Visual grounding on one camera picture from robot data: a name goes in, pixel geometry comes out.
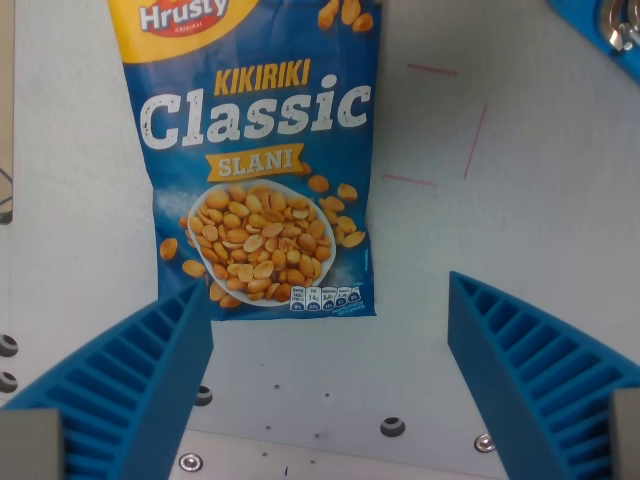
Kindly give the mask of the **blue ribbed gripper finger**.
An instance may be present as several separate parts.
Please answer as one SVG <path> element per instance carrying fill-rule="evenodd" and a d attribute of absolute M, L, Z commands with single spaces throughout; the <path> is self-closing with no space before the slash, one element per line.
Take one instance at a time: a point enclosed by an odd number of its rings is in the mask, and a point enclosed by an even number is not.
<path fill-rule="evenodd" d="M 510 479 L 610 479 L 610 398 L 636 363 L 568 323 L 459 272 L 448 346 Z"/>
<path fill-rule="evenodd" d="M 67 479 L 166 479 L 213 351 L 194 280 L 138 310 L 5 405 L 60 414 Z"/>

